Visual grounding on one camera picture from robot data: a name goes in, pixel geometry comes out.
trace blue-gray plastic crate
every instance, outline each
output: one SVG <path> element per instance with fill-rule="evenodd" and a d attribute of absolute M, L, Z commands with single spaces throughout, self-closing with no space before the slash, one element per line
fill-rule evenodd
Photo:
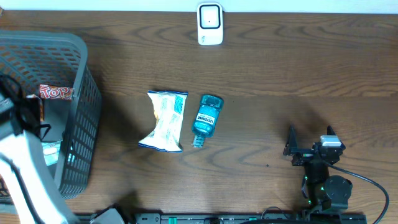
<path fill-rule="evenodd" d="M 101 113 L 101 93 L 88 70 L 87 46 L 73 34 L 0 30 L 0 72 L 15 78 L 25 94 L 39 84 L 73 87 L 72 103 L 54 181 L 65 199 L 87 186 Z M 0 203 L 12 203 L 4 182 Z"/>

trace bottle label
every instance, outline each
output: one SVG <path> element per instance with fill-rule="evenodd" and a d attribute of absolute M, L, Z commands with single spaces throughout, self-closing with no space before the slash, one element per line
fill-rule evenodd
<path fill-rule="evenodd" d="M 198 113 L 197 120 L 198 121 L 203 121 L 203 122 L 206 122 L 206 123 L 209 123 L 209 124 L 214 124 L 214 121 L 215 121 L 214 117 L 208 116 L 208 115 L 205 115 L 205 114 L 201 114 L 201 113 Z"/>

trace blue bottle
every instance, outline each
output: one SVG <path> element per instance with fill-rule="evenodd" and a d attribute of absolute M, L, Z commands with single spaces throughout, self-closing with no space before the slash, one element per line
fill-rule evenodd
<path fill-rule="evenodd" d="M 203 95 L 200 100 L 200 108 L 195 121 L 192 124 L 192 132 L 195 134 L 192 146 L 201 148 L 205 138 L 214 134 L 218 115 L 223 108 L 224 101 L 221 98 Z"/>

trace blue liquid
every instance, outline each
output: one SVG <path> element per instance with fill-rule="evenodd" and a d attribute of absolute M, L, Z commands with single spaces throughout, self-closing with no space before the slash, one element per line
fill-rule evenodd
<path fill-rule="evenodd" d="M 224 101 L 221 98 L 203 95 L 200 100 L 200 107 L 192 124 L 192 132 L 195 134 L 192 146 L 201 148 L 205 138 L 214 135 L 218 115 L 223 108 Z"/>

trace wood grain surface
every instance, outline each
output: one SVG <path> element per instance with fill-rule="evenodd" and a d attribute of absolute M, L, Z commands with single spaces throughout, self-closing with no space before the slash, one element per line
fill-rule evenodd
<path fill-rule="evenodd" d="M 103 111 L 86 191 L 74 212 L 119 202 L 170 212 L 261 212 L 305 206 L 302 167 L 282 155 L 294 124 L 305 147 L 332 125 L 337 165 L 379 182 L 398 220 L 398 16 L 224 14 L 224 41 L 197 43 L 195 13 L 4 11 L 0 29 L 69 32 L 88 46 Z M 181 154 L 137 146 L 155 126 L 148 90 L 188 91 Z M 224 99 L 213 138 L 191 147 L 200 96 Z M 353 182 L 350 212 L 372 223 L 384 196 Z M 1 223 L 18 222 L 0 215 Z"/>

